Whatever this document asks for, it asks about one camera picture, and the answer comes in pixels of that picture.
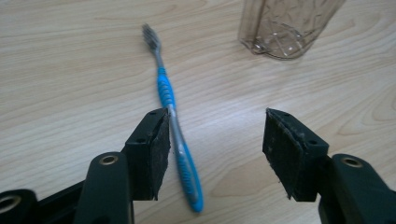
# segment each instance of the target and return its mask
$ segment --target blue toothbrush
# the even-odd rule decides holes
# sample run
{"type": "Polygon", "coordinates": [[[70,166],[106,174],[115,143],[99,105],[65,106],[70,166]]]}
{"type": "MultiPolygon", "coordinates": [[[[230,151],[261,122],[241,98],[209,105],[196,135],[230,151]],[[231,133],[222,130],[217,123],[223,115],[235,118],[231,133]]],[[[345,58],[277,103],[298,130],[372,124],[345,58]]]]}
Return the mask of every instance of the blue toothbrush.
{"type": "Polygon", "coordinates": [[[166,76],[166,70],[161,58],[161,41],[155,32],[147,25],[143,25],[143,36],[151,52],[154,54],[158,67],[158,93],[163,107],[167,107],[170,113],[170,124],[175,144],[177,157],[177,169],[181,184],[187,196],[189,204],[194,212],[200,213],[204,208],[204,197],[202,195],[201,183],[194,162],[184,140],[180,126],[177,121],[175,96],[171,83],[166,76]]]}

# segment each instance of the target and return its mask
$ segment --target clear plastic cup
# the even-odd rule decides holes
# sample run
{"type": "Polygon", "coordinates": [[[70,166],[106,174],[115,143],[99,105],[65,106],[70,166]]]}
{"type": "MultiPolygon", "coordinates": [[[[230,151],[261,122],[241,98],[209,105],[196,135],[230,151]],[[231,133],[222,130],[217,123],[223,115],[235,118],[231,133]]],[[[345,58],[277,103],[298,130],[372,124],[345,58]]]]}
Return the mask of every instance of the clear plastic cup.
{"type": "Polygon", "coordinates": [[[345,0],[245,0],[238,39],[253,54],[302,56],[345,0]]]}

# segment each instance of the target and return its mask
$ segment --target bolt hole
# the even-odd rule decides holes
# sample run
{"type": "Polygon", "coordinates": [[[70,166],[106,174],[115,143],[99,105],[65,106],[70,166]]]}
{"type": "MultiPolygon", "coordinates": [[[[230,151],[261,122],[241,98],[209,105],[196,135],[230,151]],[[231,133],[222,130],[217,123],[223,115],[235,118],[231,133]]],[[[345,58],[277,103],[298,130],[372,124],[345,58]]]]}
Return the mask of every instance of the bolt hole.
{"type": "Polygon", "coordinates": [[[342,159],[342,162],[348,166],[355,167],[355,168],[361,168],[363,166],[360,161],[357,161],[355,159],[348,158],[348,157],[344,157],[342,159]]]}
{"type": "Polygon", "coordinates": [[[110,218],[107,216],[97,217],[92,224],[108,224],[110,223],[110,218]]]}
{"type": "Polygon", "coordinates": [[[102,165],[111,165],[115,163],[118,159],[119,158],[116,156],[105,156],[99,161],[99,163],[101,163],[102,165]]]}
{"type": "Polygon", "coordinates": [[[137,143],[145,143],[145,142],[146,142],[146,139],[144,139],[144,138],[138,138],[138,139],[136,139],[136,142],[137,142],[137,143]]]}
{"type": "Polygon", "coordinates": [[[21,202],[21,197],[18,195],[8,195],[0,199],[0,214],[3,214],[14,207],[16,207],[21,202]]]}

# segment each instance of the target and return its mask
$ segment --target light wood surface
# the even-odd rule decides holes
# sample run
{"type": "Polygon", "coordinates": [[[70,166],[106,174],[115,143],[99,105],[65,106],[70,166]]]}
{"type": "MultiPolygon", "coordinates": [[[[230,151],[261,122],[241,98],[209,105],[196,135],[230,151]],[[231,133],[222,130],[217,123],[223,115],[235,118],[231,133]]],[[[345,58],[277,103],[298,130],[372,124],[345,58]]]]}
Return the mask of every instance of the light wood surface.
{"type": "Polygon", "coordinates": [[[194,214],[169,155],[147,223],[320,223],[318,203],[289,201],[262,153],[265,108],[370,162],[396,189],[396,1],[346,0],[299,60],[254,56],[236,39],[243,1],[1,0],[0,192],[43,199],[122,149],[160,107],[148,23],[205,194],[194,214]]]}

